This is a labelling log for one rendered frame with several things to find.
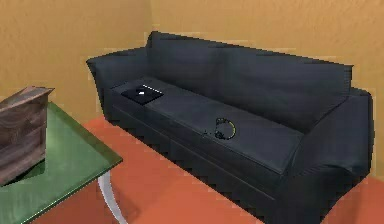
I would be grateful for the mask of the black headphones with yellow band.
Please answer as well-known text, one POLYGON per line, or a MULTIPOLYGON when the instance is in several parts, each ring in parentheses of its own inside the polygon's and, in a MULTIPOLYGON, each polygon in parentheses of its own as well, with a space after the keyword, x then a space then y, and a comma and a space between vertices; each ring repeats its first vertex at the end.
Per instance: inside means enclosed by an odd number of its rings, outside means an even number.
POLYGON ((214 128, 211 130, 205 130, 203 135, 213 136, 219 140, 231 140, 236 135, 236 126, 227 118, 217 118, 215 120, 214 128))

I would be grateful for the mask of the black laptop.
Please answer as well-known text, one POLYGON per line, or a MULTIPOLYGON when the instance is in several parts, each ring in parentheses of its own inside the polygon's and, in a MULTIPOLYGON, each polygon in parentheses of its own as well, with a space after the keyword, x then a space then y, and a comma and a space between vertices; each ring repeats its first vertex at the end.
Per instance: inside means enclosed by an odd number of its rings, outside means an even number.
POLYGON ((145 105, 162 97, 163 93, 147 85, 139 85, 123 91, 121 95, 140 105, 145 105))

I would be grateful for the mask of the dark grey sofa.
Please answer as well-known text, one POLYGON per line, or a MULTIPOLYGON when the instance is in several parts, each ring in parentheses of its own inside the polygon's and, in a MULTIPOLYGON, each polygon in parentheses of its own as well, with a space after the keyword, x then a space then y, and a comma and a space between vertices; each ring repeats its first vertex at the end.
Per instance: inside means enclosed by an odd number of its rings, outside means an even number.
POLYGON ((159 31, 87 65, 109 123, 265 224, 321 224, 370 172, 373 99, 348 65, 159 31), (121 95, 139 85, 163 96, 121 95), (204 136, 221 117, 235 137, 204 136))

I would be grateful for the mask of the green glass table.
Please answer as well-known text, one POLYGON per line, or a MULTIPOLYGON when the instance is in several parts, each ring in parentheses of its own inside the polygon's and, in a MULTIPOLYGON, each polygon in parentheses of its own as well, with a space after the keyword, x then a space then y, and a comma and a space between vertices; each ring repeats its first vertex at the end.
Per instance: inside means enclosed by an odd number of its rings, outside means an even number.
POLYGON ((48 105, 46 159, 23 179, 0 187, 0 224, 27 224, 96 180, 119 224, 110 170, 122 158, 54 103, 48 105))

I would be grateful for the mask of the brown wooden box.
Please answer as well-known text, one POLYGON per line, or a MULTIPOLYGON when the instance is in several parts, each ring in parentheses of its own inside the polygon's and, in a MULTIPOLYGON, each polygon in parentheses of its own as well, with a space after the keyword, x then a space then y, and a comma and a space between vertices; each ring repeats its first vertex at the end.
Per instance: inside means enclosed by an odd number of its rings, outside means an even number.
POLYGON ((28 86, 0 102, 0 186, 45 159, 48 96, 28 86))

